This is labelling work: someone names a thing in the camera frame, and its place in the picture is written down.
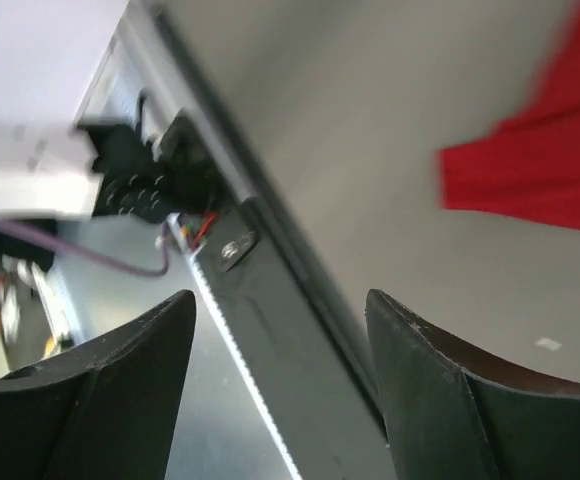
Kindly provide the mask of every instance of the red fabric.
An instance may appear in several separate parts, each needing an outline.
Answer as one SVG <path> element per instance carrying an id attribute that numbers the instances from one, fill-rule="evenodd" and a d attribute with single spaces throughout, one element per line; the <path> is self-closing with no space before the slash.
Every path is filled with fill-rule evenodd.
<path id="1" fill-rule="evenodd" d="M 580 10 L 529 106 L 440 162 L 446 208 L 580 229 Z"/>

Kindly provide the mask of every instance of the bolt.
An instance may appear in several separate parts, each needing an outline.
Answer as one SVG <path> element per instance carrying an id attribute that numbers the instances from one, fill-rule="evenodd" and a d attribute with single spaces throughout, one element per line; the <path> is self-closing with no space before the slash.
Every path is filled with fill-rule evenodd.
<path id="1" fill-rule="evenodd" d="M 237 242 L 230 242 L 224 245 L 224 247 L 221 249 L 221 256 L 228 260 L 234 257 L 238 249 L 239 247 L 237 246 Z"/>

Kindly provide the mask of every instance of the white line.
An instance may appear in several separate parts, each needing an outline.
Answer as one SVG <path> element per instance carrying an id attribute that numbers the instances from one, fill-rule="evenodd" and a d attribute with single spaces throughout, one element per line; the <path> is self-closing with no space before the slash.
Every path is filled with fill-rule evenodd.
<path id="1" fill-rule="evenodd" d="M 277 425 L 274 423 L 274 419 L 272 415 L 270 415 L 270 411 L 263 400 L 263 396 L 261 392 L 259 392 L 259 388 L 257 387 L 252 374 L 250 373 L 250 369 L 246 365 L 246 361 L 243 359 L 241 355 L 241 351 L 237 346 L 237 342 L 235 341 L 234 337 L 232 336 L 232 332 L 230 332 L 230 327 L 226 322 L 219 305 L 217 304 L 216 300 L 212 296 L 212 292 L 210 291 L 210 286 L 199 267 L 199 264 L 194 259 L 193 255 L 186 255 L 186 259 L 188 265 L 190 266 L 190 271 L 192 272 L 192 276 L 197 282 L 197 286 L 199 287 L 199 292 L 201 293 L 201 297 L 203 298 L 206 306 L 208 307 L 208 311 L 210 312 L 210 316 L 214 321 L 219 333 L 223 337 L 223 340 L 226 342 L 226 346 L 228 347 L 228 351 L 232 355 L 232 359 L 234 360 L 237 368 L 239 369 L 239 373 L 241 373 L 241 377 L 243 378 L 250 395 L 252 396 L 252 400 L 254 401 L 257 410 L 259 411 L 259 415 L 263 419 L 263 423 L 265 423 L 268 432 L 270 432 L 270 436 L 272 437 L 272 441 L 276 445 L 281 457 L 283 458 L 284 463 L 288 471 L 290 472 L 290 476 L 292 480 L 302 480 L 301 474 L 297 469 L 297 466 L 292 459 L 292 455 L 288 451 L 288 447 L 286 447 L 281 434 L 279 433 L 279 429 Z"/>

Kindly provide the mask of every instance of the white spot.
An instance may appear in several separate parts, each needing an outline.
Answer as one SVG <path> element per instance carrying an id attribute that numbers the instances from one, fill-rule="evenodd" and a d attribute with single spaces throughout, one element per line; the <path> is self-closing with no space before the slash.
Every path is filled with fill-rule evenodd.
<path id="1" fill-rule="evenodd" d="M 537 347 L 546 348 L 551 352 L 556 352 L 562 347 L 562 345 L 559 342 L 557 342 L 556 340 L 552 340 L 551 338 L 540 338 L 539 340 L 534 342 L 534 344 Z"/>

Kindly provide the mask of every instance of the red cloth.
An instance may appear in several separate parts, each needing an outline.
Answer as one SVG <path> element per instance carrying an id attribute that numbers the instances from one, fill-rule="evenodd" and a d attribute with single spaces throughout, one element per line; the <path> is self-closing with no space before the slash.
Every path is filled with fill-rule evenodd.
<path id="1" fill-rule="evenodd" d="M 440 152 L 445 208 L 580 229 L 580 10 L 538 87 L 489 137 Z"/>

